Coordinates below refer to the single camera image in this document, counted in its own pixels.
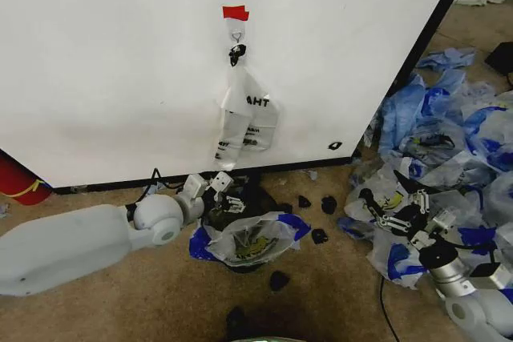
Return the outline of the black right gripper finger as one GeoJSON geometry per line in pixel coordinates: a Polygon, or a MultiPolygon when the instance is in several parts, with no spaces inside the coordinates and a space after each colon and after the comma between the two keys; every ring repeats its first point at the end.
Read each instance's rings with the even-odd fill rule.
{"type": "Polygon", "coordinates": [[[421,214],[428,214],[430,211],[429,194],[430,189],[414,179],[409,179],[400,171],[394,170],[394,175],[400,185],[405,189],[410,204],[419,206],[421,214]]]}
{"type": "Polygon", "coordinates": [[[359,199],[363,199],[367,209],[374,217],[376,224],[389,232],[405,232],[406,222],[401,219],[395,219],[388,216],[379,204],[374,200],[373,192],[368,188],[363,188],[359,192],[359,199]]]}

